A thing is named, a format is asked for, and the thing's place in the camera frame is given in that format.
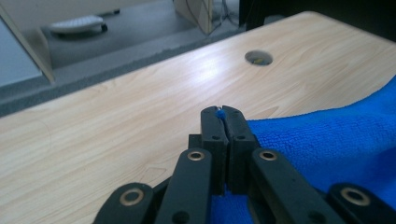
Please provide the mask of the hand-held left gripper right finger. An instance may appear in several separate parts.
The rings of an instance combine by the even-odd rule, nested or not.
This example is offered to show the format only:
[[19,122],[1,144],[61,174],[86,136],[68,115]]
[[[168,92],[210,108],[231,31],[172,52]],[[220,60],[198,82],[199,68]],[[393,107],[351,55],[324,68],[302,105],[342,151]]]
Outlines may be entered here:
[[227,186],[232,194],[246,194],[249,157],[259,144],[241,111],[227,105],[222,109],[229,140]]

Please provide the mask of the blue towel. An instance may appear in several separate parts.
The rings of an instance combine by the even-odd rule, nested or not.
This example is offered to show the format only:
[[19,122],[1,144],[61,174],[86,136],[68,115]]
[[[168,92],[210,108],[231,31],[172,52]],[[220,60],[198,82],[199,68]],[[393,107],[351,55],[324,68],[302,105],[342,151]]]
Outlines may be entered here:
[[314,188],[352,183],[396,210],[396,76],[351,105],[247,124]]

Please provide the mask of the white panel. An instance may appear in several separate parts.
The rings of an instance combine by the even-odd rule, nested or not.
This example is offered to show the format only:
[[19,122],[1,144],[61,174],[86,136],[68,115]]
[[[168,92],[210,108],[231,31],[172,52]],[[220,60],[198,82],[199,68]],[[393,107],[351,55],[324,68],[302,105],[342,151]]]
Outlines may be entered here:
[[41,76],[41,70],[0,20],[0,87]]

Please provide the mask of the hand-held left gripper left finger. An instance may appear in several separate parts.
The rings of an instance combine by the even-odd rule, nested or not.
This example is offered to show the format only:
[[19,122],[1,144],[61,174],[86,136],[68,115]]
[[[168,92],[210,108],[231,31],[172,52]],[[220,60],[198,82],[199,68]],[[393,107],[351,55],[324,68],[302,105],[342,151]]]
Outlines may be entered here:
[[227,146],[228,139],[220,109],[210,106],[202,110],[201,132],[189,135],[188,147],[199,147],[211,153],[211,186],[214,195],[223,195],[225,191]]

